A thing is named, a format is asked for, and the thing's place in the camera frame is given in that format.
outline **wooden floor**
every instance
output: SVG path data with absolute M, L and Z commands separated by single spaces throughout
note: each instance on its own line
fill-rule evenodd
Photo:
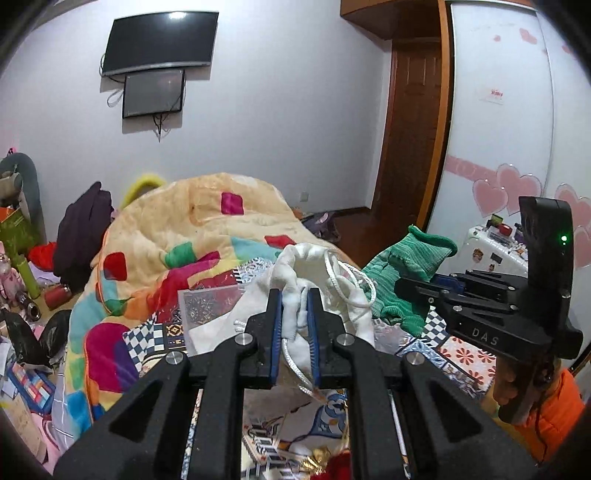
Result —
M 337 246 L 360 268 L 408 233 L 406 226 L 395 226 L 393 222 L 372 214 L 369 209 L 338 214 L 335 224 L 341 234 Z

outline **pink plush toy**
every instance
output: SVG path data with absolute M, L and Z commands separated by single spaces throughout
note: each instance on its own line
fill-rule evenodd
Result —
M 16 295 L 20 291 L 26 291 L 21 274 L 12 268 L 4 244 L 0 242 L 0 293 L 9 304 L 18 306 Z

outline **black tv screen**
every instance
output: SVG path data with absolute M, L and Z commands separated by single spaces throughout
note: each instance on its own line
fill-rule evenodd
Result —
M 113 22 L 103 76 L 210 65 L 218 12 L 161 12 Z
M 150 113 L 180 112 L 184 70 L 163 69 L 125 76 L 123 118 Z

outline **door frame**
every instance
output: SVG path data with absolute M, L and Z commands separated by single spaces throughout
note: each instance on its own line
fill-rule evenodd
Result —
M 441 44 L 441 93 L 439 96 L 439 112 L 437 114 L 437 130 L 435 133 L 435 142 L 433 146 L 433 153 L 431 155 L 431 164 L 429 166 L 429 173 L 427 177 L 427 184 L 421 201 L 421 207 L 417 216 L 417 227 L 425 230 L 433 205 L 441 172 L 443 170 L 443 159 L 447 150 L 447 137 L 449 136 L 449 126 L 452 113 L 452 99 L 451 92 L 453 90 L 452 77 L 452 38 L 450 35 L 449 25 L 451 23 L 451 16 L 449 7 L 446 6 L 445 0 L 437 0 L 437 7 L 439 9 L 439 22 L 441 28 L 441 37 L 428 38 L 409 38 L 404 40 L 392 41 L 392 63 L 390 67 L 390 89 L 388 94 L 388 109 L 386 112 L 386 125 L 384 129 L 384 141 L 382 143 L 382 154 L 379 160 L 378 176 L 376 178 L 374 198 L 372 202 L 372 209 L 379 205 L 379 199 L 382 190 L 382 180 L 384 176 L 385 164 L 388 158 L 389 132 L 394 121 L 394 96 L 396 93 L 396 73 L 398 67 L 398 48 L 408 45 L 420 45 L 425 43 L 440 43 Z

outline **white drawstring bag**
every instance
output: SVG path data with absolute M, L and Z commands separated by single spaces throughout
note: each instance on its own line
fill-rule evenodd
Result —
M 360 288 L 360 281 L 369 286 L 370 301 Z M 320 245 L 298 244 L 285 247 L 275 265 L 247 286 L 231 312 L 189 332 L 196 351 L 211 351 L 225 339 L 243 332 L 252 315 L 266 311 L 272 288 L 282 292 L 283 357 L 300 379 L 299 387 L 305 393 L 312 395 L 314 390 L 310 381 L 307 340 L 307 301 L 311 288 L 320 290 L 324 309 L 343 319 L 347 333 L 374 345 L 371 306 L 376 291 L 372 281 L 357 268 L 338 260 L 333 250 Z

